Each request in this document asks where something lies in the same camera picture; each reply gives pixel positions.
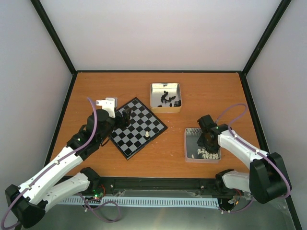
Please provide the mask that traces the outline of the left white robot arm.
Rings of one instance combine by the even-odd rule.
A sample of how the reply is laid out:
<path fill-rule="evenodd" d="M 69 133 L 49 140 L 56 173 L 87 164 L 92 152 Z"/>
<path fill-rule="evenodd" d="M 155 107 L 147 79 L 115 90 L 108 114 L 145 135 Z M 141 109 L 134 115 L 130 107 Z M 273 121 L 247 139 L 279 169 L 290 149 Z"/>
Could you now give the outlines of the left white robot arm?
<path fill-rule="evenodd" d="M 94 110 L 57 157 L 27 182 L 19 186 L 10 185 L 5 195 L 18 224 L 30 228 L 61 200 L 86 190 L 96 192 L 100 187 L 100 176 L 90 167 L 81 169 L 64 182 L 60 179 L 103 146 L 103 141 L 113 130 L 128 127 L 130 115 L 131 108 L 112 116 L 106 110 Z"/>

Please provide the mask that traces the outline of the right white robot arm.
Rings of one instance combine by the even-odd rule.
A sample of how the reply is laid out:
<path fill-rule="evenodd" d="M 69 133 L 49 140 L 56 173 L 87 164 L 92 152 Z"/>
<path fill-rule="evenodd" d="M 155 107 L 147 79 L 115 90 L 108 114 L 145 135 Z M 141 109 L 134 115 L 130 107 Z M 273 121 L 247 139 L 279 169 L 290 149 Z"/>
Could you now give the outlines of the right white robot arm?
<path fill-rule="evenodd" d="M 250 193 L 259 203 L 287 198 L 291 192 L 290 179 L 280 154 L 268 153 L 242 139 L 227 124 L 216 124 L 210 115 L 198 119 L 201 136 L 197 144 L 209 156 L 226 149 L 243 162 L 248 173 L 225 170 L 218 175 L 222 188 Z"/>

